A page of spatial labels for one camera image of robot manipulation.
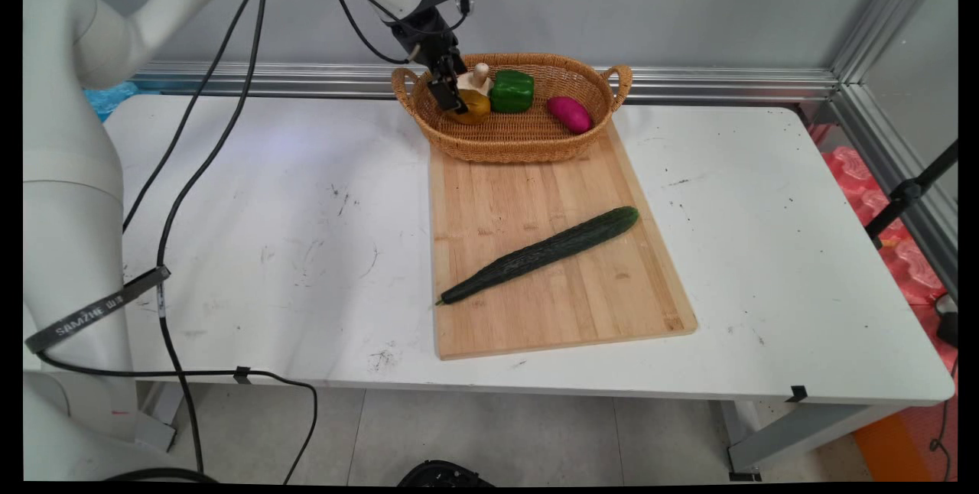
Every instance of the wooden cutting board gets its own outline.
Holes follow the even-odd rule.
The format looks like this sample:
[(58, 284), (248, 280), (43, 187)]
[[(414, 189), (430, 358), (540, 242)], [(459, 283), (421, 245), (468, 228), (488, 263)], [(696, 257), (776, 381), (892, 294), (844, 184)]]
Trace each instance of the wooden cutting board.
[(431, 149), (434, 299), (497, 258), (622, 205), (621, 235), (437, 306), (438, 355), (469, 358), (692, 333), (697, 321), (615, 125), (575, 159), (481, 164)]

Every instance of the basket handle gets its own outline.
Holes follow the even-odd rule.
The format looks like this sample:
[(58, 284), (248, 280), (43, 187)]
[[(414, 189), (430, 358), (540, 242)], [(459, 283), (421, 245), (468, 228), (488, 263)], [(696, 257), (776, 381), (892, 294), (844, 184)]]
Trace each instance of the basket handle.
[(612, 111), (614, 112), (626, 101), (626, 97), (629, 96), (629, 89), (633, 88), (633, 69), (625, 64), (612, 66), (602, 73), (602, 79), (609, 80), (612, 73), (618, 73), (619, 76), (619, 90), (615, 95), (615, 102), (612, 103)]
[(398, 97), (398, 102), (405, 107), (405, 110), (411, 110), (411, 101), (408, 99), (408, 89), (405, 86), (405, 78), (411, 78), (411, 82), (418, 84), (418, 76), (415, 75), (410, 69), (398, 68), (394, 72), (391, 72), (391, 87), (395, 90), (395, 96)]

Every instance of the cucumber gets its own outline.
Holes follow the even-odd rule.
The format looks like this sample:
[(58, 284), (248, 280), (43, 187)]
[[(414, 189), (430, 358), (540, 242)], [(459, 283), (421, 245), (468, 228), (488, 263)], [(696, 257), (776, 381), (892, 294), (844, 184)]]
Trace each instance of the cucumber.
[(572, 226), (549, 239), (518, 249), (489, 263), (461, 284), (447, 289), (436, 305), (456, 303), (483, 289), (503, 284), (504, 281), (525, 275), (543, 265), (571, 257), (603, 241), (614, 239), (615, 236), (632, 228), (638, 219), (639, 210), (629, 206), (618, 207), (608, 213), (595, 216), (590, 221)]

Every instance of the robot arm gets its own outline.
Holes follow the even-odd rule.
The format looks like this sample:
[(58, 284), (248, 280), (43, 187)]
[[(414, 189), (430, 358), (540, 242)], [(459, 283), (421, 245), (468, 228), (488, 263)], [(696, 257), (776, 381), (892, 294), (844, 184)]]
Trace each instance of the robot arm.
[[(455, 89), (455, 75), (465, 72), (456, 38), (433, 33), (447, 27), (434, 8), (444, 0), (376, 1), (402, 21), (382, 16), (402, 46), (433, 71), (441, 106), (465, 111)], [(128, 79), (207, 2), (148, 0), (123, 18), (102, 0), (24, 0), (24, 305), (38, 329), (122, 288), (122, 167), (81, 87)], [(125, 315), (99, 320), (49, 354), (90, 368), (132, 369)], [(119, 392), (130, 383), (100, 380), (118, 383)], [(119, 410), (134, 397), (122, 397), (101, 409), (104, 416), (83, 421), (131, 436), (132, 423), (119, 421), (132, 418)]]

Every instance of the floor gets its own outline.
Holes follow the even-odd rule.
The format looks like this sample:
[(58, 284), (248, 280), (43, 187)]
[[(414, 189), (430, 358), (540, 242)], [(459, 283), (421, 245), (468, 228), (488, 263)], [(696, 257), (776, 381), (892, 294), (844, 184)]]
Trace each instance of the floor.
[[(280, 483), (311, 419), (308, 390), (193, 385), (207, 474)], [(759, 404), (763, 425), (791, 405)], [(193, 469), (181, 408), (171, 453)], [(319, 389), (314, 438), (290, 483), (398, 484), (423, 460), (450, 460), (496, 486), (729, 483), (720, 406), (706, 401)], [(765, 483), (870, 480), (847, 435), (763, 467)]]

